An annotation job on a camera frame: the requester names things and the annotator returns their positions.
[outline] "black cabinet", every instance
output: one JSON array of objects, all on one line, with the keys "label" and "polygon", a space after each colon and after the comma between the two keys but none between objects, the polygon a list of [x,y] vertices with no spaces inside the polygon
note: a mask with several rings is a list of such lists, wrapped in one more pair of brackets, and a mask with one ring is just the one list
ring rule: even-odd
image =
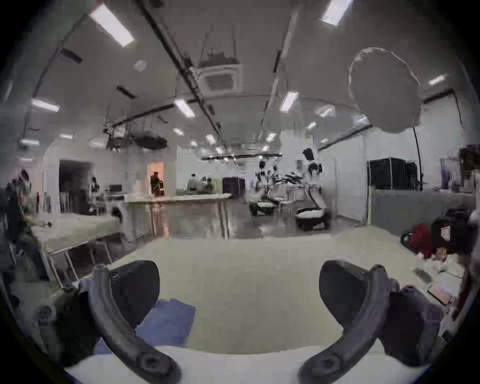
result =
[{"label": "black cabinet", "polygon": [[377,189],[414,189],[417,166],[413,162],[388,157],[367,162],[367,182]]}]

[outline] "white tabletop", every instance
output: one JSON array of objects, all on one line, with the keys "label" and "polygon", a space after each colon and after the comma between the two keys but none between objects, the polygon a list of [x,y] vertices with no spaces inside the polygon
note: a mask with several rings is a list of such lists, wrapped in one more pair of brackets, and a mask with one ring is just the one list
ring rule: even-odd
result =
[{"label": "white tabletop", "polygon": [[32,226],[33,234],[48,253],[120,232],[120,220],[113,216],[41,213],[34,221],[52,223],[51,227]]},{"label": "white tabletop", "polygon": [[182,202],[203,202],[226,200],[232,197],[231,193],[216,193],[216,194],[199,194],[199,195],[182,195],[182,196],[160,196],[154,197],[151,195],[135,196],[129,195],[128,203],[182,203]]}]

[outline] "white table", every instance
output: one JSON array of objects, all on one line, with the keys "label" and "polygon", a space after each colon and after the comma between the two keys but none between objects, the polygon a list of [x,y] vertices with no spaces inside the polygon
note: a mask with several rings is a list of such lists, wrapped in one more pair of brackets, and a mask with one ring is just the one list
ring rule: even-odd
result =
[{"label": "white table", "polygon": [[[40,242],[43,263],[49,271],[50,279],[55,278],[62,286],[57,270],[53,263],[53,256],[58,253],[65,254],[67,262],[78,280],[77,273],[72,265],[68,250],[87,244],[89,241],[100,239],[120,232],[120,221],[113,216],[86,216],[72,213],[47,214],[41,213],[34,222],[50,222],[49,226],[32,225],[32,232]],[[108,247],[105,250],[110,263],[112,259]]]},{"label": "white table", "polygon": [[171,203],[187,203],[187,202],[211,202],[211,201],[222,201],[232,197],[231,193],[215,193],[215,194],[198,194],[198,195],[181,195],[181,196],[160,196],[154,197],[151,195],[144,196],[135,196],[128,195],[125,199],[128,203],[161,203],[161,204],[171,204]]},{"label": "white table", "polygon": [[222,207],[223,203],[232,197],[231,193],[215,193],[215,194],[195,194],[195,195],[180,195],[180,196],[160,196],[154,197],[151,195],[128,195],[125,198],[127,204],[145,204],[150,214],[150,221],[152,226],[153,235],[156,236],[156,226],[153,214],[154,205],[167,205],[167,204],[201,204],[201,203],[217,203],[219,205],[220,225],[222,227],[222,236],[228,237],[228,225],[226,210]]}]

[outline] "ceiling air conditioner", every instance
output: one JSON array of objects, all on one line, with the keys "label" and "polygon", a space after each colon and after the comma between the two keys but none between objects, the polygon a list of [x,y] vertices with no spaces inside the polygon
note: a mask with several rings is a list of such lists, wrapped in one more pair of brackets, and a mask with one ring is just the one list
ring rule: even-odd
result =
[{"label": "ceiling air conditioner", "polygon": [[223,52],[209,55],[198,68],[191,71],[204,96],[240,93],[243,89],[243,69],[236,58],[225,57]]}]

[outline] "ceiling rail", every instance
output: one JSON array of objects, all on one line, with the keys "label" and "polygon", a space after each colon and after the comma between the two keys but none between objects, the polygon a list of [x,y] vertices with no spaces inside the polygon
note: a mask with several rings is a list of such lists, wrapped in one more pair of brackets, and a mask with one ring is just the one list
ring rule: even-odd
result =
[{"label": "ceiling rail", "polygon": [[220,130],[218,129],[217,124],[215,123],[210,112],[208,112],[208,110],[205,108],[205,99],[203,95],[200,93],[198,89],[198,84],[193,78],[192,73],[188,68],[185,67],[185,64],[177,58],[172,48],[170,47],[170,44],[165,38],[163,32],[158,27],[158,24],[156,23],[155,19],[145,7],[144,2],[142,0],[135,0],[135,3],[140,13],[144,17],[144,19],[147,21],[148,25],[150,25],[150,28],[152,28],[153,33],[162,44],[163,48],[165,49],[165,52],[168,54],[168,56],[172,60],[173,65],[175,66],[175,68],[177,68],[177,71],[179,72],[180,76],[183,78],[184,82],[190,89],[190,92],[192,93],[193,98],[198,104],[198,107],[200,108],[202,113],[207,117],[208,121],[210,122],[210,125],[212,126],[213,130],[217,134],[218,139],[221,139]]}]

